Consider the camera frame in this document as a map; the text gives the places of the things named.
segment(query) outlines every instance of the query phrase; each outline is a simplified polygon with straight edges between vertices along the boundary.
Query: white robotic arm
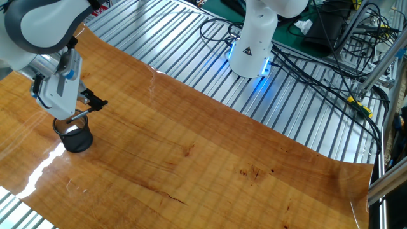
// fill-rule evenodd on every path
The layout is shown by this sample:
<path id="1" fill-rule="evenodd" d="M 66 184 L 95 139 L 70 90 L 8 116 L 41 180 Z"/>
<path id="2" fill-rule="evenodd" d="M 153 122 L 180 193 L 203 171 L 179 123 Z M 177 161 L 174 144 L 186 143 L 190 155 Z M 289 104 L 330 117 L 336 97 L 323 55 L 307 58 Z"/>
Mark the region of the white robotic arm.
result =
<path id="1" fill-rule="evenodd" d="M 246 78 L 267 75 L 277 15 L 295 17 L 307 4 L 308 0 L 247 0 L 242 33 L 230 52 L 232 71 Z"/>
<path id="2" fill-rule="evenodd" d="M 107 104 L 81 82 L 82 58 L 72 38 L 104 1 L 0 0 L 0 69 L 10 67 L 34 81 L 32 96 L 59 120 L 75 113 L 77 99 L 91 105 L 88 113 Z"/>

